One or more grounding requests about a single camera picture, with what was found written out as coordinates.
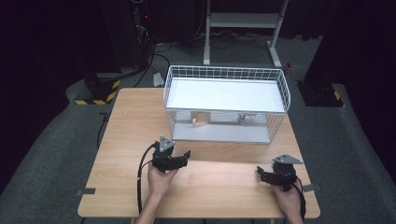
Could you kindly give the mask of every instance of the gray carpet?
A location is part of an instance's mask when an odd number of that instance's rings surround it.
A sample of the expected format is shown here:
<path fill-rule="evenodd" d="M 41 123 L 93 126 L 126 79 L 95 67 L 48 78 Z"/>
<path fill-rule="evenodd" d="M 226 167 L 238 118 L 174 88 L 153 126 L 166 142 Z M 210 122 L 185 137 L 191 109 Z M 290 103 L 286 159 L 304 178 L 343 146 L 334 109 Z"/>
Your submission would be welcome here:
<path fill-rule="evenodd" d="M 345 107 L 307 107 L 296 85 L 315 54 L 320 39 L 279 38 L 276 50 L 283 64 L 291 63 L 287 77 L 291 93 L 290 121 L 311 181 L 321 215 L 306 223 L 396 223 L 396 188 L 361 130 L 342 85 L 333 85 Z M 217 47 L 224 42 L 214 42 Z M 171 64 L 202 65 L 203 47 L 175 44 L 156 50 Z M 212 48 L 214 66 L 273 67 L 263 41 L 235 42 L 227 49 Z M 166 76 L 167 62 L 155 56 L 152 66 Z M 148 70 L 137 88 L 152 87 Z M 121 88 L 132 87 L 140 75 L 125 78 Z M 78 216 L 79 189 L 84 189 L 97 152 L 103 115 L 112 105 L 75 105 L 82 81 L 65 93 L 70 105 L 36 139 L 0 198 L 0 223 L 130 223 L 129 218 Z M 201 219 L 160 219 L 159 223 L 203 223 Z M 210 224 L 269 223 L 269 220 L 208 219 Z"/>

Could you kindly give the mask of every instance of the yellow and black striped tape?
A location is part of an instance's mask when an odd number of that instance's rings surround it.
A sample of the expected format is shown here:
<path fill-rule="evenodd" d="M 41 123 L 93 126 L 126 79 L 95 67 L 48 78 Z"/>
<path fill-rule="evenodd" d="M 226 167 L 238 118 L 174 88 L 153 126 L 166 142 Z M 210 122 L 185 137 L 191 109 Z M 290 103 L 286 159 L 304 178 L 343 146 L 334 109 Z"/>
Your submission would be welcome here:
<path fill-rule="evenodd" d="M 334 96 L 335 96 L 335 99 L 336 99 L 339 103 L 342 103 L 342 104 L 343 104 L 343 107 L 346 107 L 346 105 L 344 105 L 343 101 L 341 100 L 341 96 L 340 96 L 340 94 L 338 93 L 338 91 L 334 91 Z"/>
<path fill-rule="evenodd" d="M 77 105 L 107 105 L 110 104 L 117 93 L 117 88 L 120 85 L 120 80 L 114 82 L 110 94 L 106 99 L 75 99 Z"/>

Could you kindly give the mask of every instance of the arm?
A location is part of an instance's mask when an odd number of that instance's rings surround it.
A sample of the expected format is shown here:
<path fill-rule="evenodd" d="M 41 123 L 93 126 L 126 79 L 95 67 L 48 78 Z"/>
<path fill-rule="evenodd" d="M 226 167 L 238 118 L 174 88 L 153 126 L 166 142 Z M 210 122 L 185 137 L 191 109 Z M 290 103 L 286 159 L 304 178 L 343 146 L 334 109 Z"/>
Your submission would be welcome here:
<path fill-rule="evenodd" d="M 148 198 L 135 224 L 154 223 L 163 196 L 169 190 L 172 179 L 177 171 L 178 170 L 173 170 L 164 174 L 152 166 L 151 162 L 148 164 Z"/>
<path fill-rule="evenodd" d="M 294 185 L 302 191 L 300 181 L 297 180 Z M 289 224 L 304 224 L 301 217 L 300 193 L 297 189 L 291 188 L 288 191 L 283 191 L 280 186 L 275 185 L 271 185 L 271 188 L 276 196 L 277 204 Z"/>

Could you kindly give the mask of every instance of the white wire basket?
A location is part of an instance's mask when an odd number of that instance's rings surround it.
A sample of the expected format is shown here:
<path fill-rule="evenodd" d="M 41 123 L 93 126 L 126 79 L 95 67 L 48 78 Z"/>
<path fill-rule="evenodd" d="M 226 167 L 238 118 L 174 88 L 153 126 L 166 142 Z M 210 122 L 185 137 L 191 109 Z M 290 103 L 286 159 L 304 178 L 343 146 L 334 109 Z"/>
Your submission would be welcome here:
<path fill-rule="evenodd" d="M 290 92 L 281 69 L 172 65 L 163 100 L 174 140 L 270 144 Z"/>

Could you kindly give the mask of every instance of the table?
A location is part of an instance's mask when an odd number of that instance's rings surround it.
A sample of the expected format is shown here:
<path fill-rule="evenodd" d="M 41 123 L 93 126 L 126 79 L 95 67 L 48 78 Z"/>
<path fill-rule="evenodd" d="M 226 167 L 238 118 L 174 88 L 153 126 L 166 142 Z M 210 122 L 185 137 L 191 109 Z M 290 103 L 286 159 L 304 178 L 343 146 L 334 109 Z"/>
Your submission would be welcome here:
<path fill-rule="evenodd" d="M 94 194 L 83 194 L 78 214 L 137 217 L 138 165 L 160 135 L 171 137 L 163 89 L 120 90 L 86 186 L 94 189 Z M 173 155 L 181 156 L 188 150 L 189 163 L 175 176 L 157 217 L 283 217 L 270 186 L 260 181 L 256 167 L 272 172 L 272 158 L 284 153 L 303 159 L 288 116 L 271 145 L 177 141 Z M 303 184 L 309 184 L 304 164 L 294 168 Z M 143 170 L 142 202 L 149 192 L 146 173 L 147 167 Z M 315 193 L 304 195 L 306 217 L 318 217 Z"/>

